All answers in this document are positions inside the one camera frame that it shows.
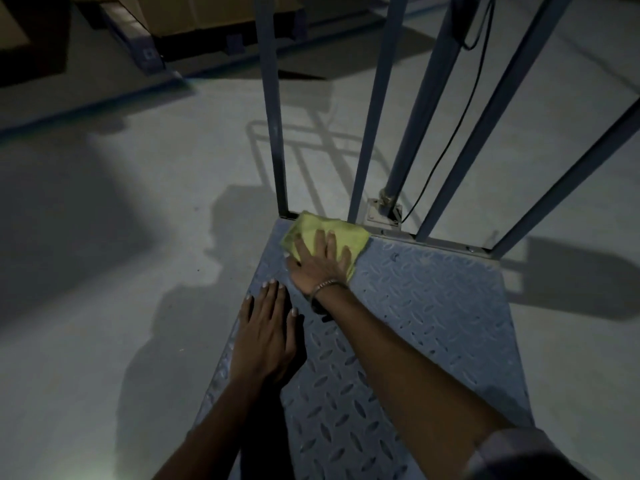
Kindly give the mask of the checker plate scale platform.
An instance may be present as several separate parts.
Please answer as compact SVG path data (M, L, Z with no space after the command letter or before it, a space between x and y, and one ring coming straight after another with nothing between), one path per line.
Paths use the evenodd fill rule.
M250 266L247 293L274 278L304 315L306 361L282 389L295 480L426 480L400 440L352 348L289 280L277 219ZM534 425L500 270L488 261L370 237L350 288L398 336L517 426Z

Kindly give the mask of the dark wooden pallet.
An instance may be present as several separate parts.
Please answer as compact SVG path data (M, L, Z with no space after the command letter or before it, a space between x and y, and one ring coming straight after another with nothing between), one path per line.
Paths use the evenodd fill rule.
M305 40L307 13L300 1L267 1L273 3L270 26L276 39ZM110 33L123 44L135 65L149 75L164 71L168 62L217 52L233 57L244 54L248 47L258 44L255 20L158 37L149 33L118 0L105 0L99 4L99 8Z

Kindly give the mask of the person's left forearm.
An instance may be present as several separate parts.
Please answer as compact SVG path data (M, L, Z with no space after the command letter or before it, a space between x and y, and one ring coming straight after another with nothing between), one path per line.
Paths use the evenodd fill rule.
M264 387L264 378L232 379L206 418L188 433L151 480L227 478L245 424Z

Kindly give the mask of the person's right hand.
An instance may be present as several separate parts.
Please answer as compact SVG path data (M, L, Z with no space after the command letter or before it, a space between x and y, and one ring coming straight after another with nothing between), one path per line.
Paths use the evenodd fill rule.
M331 285L347 284L346 272L341 271L341 260L337 259L336 239L333 233L326 237L326 258L314 256L300 236L295 239L295 246L299 252L300 271L290 271L290 276L296 288L311 297Z

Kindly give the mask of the yellow cleaning cloth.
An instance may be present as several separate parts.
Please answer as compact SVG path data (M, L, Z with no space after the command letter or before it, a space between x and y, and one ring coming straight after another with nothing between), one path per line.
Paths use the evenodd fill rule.
M299 260L300 255L295 246L296 237L300 236L306 247L310 251L314 251L316 231L318 230L324 231L326 237L329 233L335 235L338 260L342 258L342 252L345 248L349 250L349 266L346 269L346 278L349 282L355 273L358 257L367 247L371 236L370 233L362 226L303 211L284 234L281 240L281 247L287 255Z

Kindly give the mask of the person's right forearm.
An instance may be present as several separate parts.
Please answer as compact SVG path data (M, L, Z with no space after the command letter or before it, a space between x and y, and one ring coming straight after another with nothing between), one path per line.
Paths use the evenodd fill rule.
M316 300L348 339L372 391L427 480L461 480L476 448L512 427L505 416L422 355L350 291Z

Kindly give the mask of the brown cardboard box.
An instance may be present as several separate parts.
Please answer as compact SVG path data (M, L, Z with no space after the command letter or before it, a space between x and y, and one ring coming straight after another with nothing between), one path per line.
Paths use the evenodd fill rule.
M24 28L28 12L27 0L0 0L0 52L31 45Z
M255 20L254 0L118 0L154 36Z

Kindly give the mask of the grey metal pole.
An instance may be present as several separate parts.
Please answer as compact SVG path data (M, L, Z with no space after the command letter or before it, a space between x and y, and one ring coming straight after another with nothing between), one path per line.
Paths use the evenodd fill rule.
M382 107L386 97L394 51L397 46L399 31L403 26L403 18L408 0L390 0L387 21L384 28L381 52L376 68L371 102L367 113L365 134L358 158L356 179L349 204L348 222L354 223L358 214L356 200L362 196L368 172L371 152L378 131ZM388 179L380 190L377 199L367 202L364 222L384 230L400 231L402 224L411 216L420 202L436 168L444 158L462 122L467 115L470 104L484 68L486 52L492 33L492 25L497 0L450 0L440 31L431 53L431 57L420 83L420 88L412 107L401 144L391 167ZM402 215L402 207L398 204L406 179L417 156L420 145L427 133L429 124L436 112L440 98L444 92L449 76L455 66L460 51L473 51L484 35L481 55L474 85L466 106L455 126L445 148L434 163L420 195L413 206Z

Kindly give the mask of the person's left hand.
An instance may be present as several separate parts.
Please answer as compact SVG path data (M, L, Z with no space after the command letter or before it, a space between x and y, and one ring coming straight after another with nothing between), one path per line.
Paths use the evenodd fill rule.
M231 381L245 376L259 377L265 379L267 388L282 388L300 367L303 347L299 329L297 355L286 356L286 318L291 309L297 308L291 305L289 291L281 282L278 282L277 311L270 322L264 322L268 282L263 282L258 295L253 297L251 330L239 337L238 327L229 378Z

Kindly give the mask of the grey shirt sleeve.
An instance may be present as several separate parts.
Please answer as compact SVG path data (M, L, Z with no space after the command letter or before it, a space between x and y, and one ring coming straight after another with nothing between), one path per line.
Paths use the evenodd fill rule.
M597 480L572 463L545 432L508 428L492 433L471 455L462 480Z

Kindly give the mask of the blue metal guard frame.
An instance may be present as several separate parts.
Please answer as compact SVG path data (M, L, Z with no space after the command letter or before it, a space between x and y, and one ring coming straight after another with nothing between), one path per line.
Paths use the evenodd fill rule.
M503 72L492 97L485 106L450 173L433 201L416 235L402 231L384 230L376 226L363 226L373 235L420 244L437 250L500 260L537 224L564 201L581 183L594 173L617 150L640 130L640 96L619 119L581 156L581 158L546 192L539 201L510 229L493 248L483 248L458 242L443 241L429 235L458 190L471 165L476 161L508 104L516 94L533 63L540 55L556 25L572 0L543 0L524 37ZM287 201L284 138L276 56L276 39L270 26L272 1L256 0L260 71L266 105L269 144L275 178L278 215L294 220Z

